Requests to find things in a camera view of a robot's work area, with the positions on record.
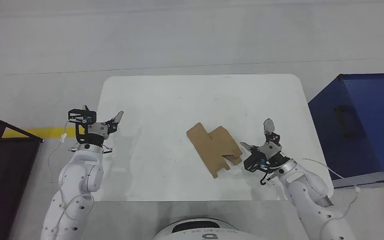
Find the white surface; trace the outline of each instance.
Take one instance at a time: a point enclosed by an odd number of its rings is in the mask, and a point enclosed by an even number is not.
[[[123,110],[115,145],[104,156],[98,201],[286,199],[277,180],[261,187],[262,173],[243,164],[214,179],[186,132],[201,122],[210,132],[222,125],[236,142],[261,145],[263,122],[271,118],[283,151],[333,187],[307,102],[297,77],[276,75],[111,77],[104,83],[98,121]],[[249,153],[242,148],[242,159]]]

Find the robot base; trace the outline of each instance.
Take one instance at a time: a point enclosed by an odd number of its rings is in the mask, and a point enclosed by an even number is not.
[[[153,240],[255,240],[255,236],[240,232],[232,225],[211,218],[194,218],[173,223]]]

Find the cable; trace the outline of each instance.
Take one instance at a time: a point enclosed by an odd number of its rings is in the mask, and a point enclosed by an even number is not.
[[[63,198],[62,198],[62,190],[61,190],[61,187],[60,187],[60,186],[58,186],[58,187],[59,187],[59,190],[60,190],[61,202],[64,202],[64,200],[63,200]],[[71,216],[68,215],[68,213],[67,213],[67,208],[69,207],[69,205],[71,204],[71,202],[72,202],[75,198],[77,198],[77,197],[84,197],[84,196],[89,196],[89,197],[91,197],[91,199],[92,199],[92,206],[91,206],[90,210],[89,210],[84,216],[82,216],[82,217],[80,217],[80,218],[72,218]],[[66,215],[70,220],[77,221],[77,220],[83,219],[83,218],[85,218],[86,216],[88,216],[88,214],[89,214],[89,213],[92,211],[92,209],[94,208],[94,205],[95,205],[95,197],[94,197],[94,196],[92,196],[91,194],[78,194],[78,195],[74,196],[74,197],[68,202],[68,204],[65,206],[65,208],[64,208],[64,213],[65,213],[65,215]]]
[[[325,164],[323,164],[323,163],[320,163],[320,162],[318,162],[318,161],[316,161],[316,160],[313,160],[313,159],[310,159],[310,158],[303,158],[303,159],[304,159],[304,160],[313,161],[313,162],[315,162],[315,163],[318,163],[318,164],[320,164],[320,165],[323,165],[324,167],[326,167],[329,171],[331,171],[333,174],[335,174],[335,175],[338,176],[339,178],[341,178],[341,179],[345,179],[344,177],[340,176],[339,174],[337,174],[335,171],[333,171],[331,168],[329,168],[327,165],[325,165]],[[347,213],[349,212],[349,209],[350,209],[350,207],[352,206],[352,204],[358,199],[358,196],[359,196],[359,193],[360,193],[360,188],[359,188],[358,186],[356,186],[356,184],[353,184],[353,185],[355,186],[355,191],[356,191],[355,198],[348,204],[347,210],[345,211],[345,213],[344,213],[341,217],[338,217],[338,218],[331,218],[331,219],[329,219],[328,221],[326,221],[326,222],[323,224],[322,228],[320,229],[320,233],[319,233],[319,239],[320,239],[320,240],[322,239],[322,233],[323,233],[323,230],[324,230],[325,226],[326,226],[329,222],[331,222],[331,221],[333,221],[333,220],[340,220],[340,219],[343,219],[343,218],[347,215]]]
[[[339,174],[337,174],[335,171],[333,171],[332,169],[330,169],[327,165],[323,164],[323,163],[320,163],[316,160],[313,160],[313,159],[310,159],[310,158],[303,158],[304,160],[309,160],[309,161],[313,161],[315,163],[319,163],[320,165],[323,165],[324,167],[326,167],[329,171],[331,171],[334,175],[338,176],[339,178],[341,179],[345,179],[344,177],[340,176]]]
[[[69,120],[68,120],[67,122],[65,122],[64,130],[63,130],[61,136],[63,136],[63,135],[65,134],[65,130],[67,129],[67,124],[68,124],[69,122],[70,122]],[[50,156],[51,156],[54,152],[56,152],[57,149],[59,149],[59,147],[61,146],[61,144],[62,144],[62,139],[60,138],[60,143],[59,143],[59,145],[55,148],[55,150],[53,150],[53,151],[49,154],[48,159],[47,159],[48,169],[49,169],[49,175],[50,175],[50,182],[49,182],[49,183],[51,183],[51,184],[53,183],[53,176],[52,176],[52,171],[51,171],[51,169],[50,169],[50,165],[49,165],[49,159],[50,159]]]

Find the gray floor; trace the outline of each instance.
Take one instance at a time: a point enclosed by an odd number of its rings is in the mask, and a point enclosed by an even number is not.
[[[0,0],[0,118],[18,127],[62,126],[70,109],[96,109],[110,76],[291,73],[307,100],[340,73],[382,73],[384,3],[326,0]],[[71,154],[68,139],[55,154]],[[56,192],[42,145],[12,239],[38,239]],[[341,209],[353,190],[335,191]],[[347,215],[357,239],[382,239],[382,188]],[[96,203],[84,239],[150,239],[192,216],[226,220],[266,239],[306,239],[294,208],[268,202]]]

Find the bin handle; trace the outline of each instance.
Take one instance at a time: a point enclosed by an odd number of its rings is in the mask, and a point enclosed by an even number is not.
[[[343,113],[349,112],[349,111],[350,110],[346,105],[340,105],[335,107],[334,109],[337,121],[341,127],[341,132],[343,133],[343,136],[347,139],[355,139],[358,137],[358,135],[355,132],[348,130],[347,125],[343,118]]]

